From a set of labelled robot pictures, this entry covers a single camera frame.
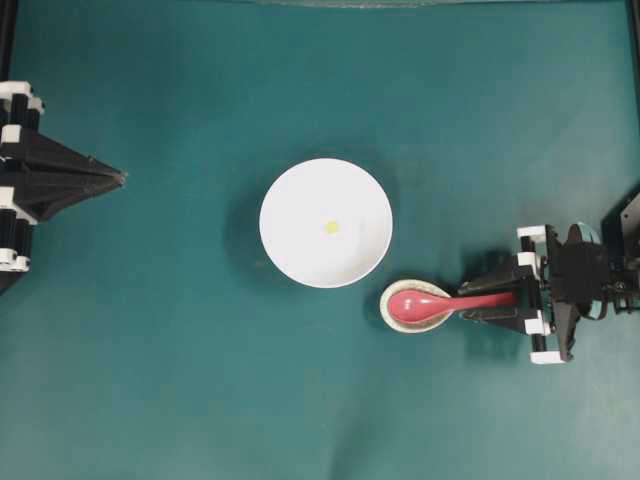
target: teal mat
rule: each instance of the teal mat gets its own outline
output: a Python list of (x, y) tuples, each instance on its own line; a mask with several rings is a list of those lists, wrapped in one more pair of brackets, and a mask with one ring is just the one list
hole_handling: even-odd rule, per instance
[[(640, 322), (576, 360), (459, 319), (400, 335), (393, 280), (456, 286), (515, 228), (599, 224), (640, 179), (623, 2), (319, 10), (23, 2), (42, 132), (129, 172), (38, 227), (0, 299), (0, 478), (633, 479)], [(260, 200), (335, 156), (389, 194), (364, 280), (266, 257)]]
[[(291, 7), (314, 8), (417, 8), (458, 3), (514, 3), (532, 0), (208, 0), (223, 3), (245, 3), (255, 5), (286, 5)], [(554, 2), (559, 0), (533, 0), (533, 2)]]

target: white bracket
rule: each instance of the white bracket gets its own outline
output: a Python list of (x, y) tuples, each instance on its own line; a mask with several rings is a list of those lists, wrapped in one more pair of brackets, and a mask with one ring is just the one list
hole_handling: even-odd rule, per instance
[(11, 271), (18, 254), (12, 248), (0, 248), (0, 272)]
[(15, 210), (18, 220), (23, 219), (28, 221), (30, 225), (37, 225), (38, 221), (35, 218), (13, 203), (13, 191), (13, 187), (0, 187), (0, 209)]
[(529, 237), (533, 243), (544, 243), (547, 241), (547, 227), (537, 225), (535, 227), (521, 227), (517, 230), (518, 238)]
[(533, 276), (536, 277), (536, 280), (538, 281), (540, 281), (541, 263), (540, 257), (536, 255), (535, 252), (518, 253), (518, 265), (520, 267), (530, 265), (531, 270), (533, 271)]
[(557, 365), (560, 363), (567, 363), (560, 357), (560, 352), (531, 352), (529, 354), (531, 363), (536, 365)]
[(542, 310), (536, 310), (535, 318), (527, 318), (524, 321), (524, 329), (527, 335), (551, 335), (551, 326), (545, 321)]
[(29, 99), (27, 108), (38, 110), (40, 115), (44, 115), (44, 103), (39, 97), (33, 96), (33, 88), (29, 82), (0, 82), (0, 100), (4, 100), (5, 109), (11, 111), (11, 100), (14, 95), (26, 95)]
[(11, 100), (14, 95), (21, 94), (31, 98), (33, 96), (33, 88), (29, 82), (0, 82), (0, 98)]
[(0, 143), (20, 143), (21, 131), (22, 127), (20, 125), (5, 125), (2, 127)]
[(14, 272), (28, 272), (31, 267), (31, 260), (24, 255), (18, 255), (16, 261), (13, 262), (11, 267)]

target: red spoon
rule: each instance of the red spoon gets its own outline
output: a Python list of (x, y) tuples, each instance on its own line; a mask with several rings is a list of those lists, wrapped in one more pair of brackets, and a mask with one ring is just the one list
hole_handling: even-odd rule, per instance
[(391, 296), (387, 308), (391, 316), (401, 323), (419, 323), (433, 317), (459, 310), (483, 307), (514, 307), (513, 293), (497, 293), (480, 297), (447, 298), (422, 290), (402, 290)]

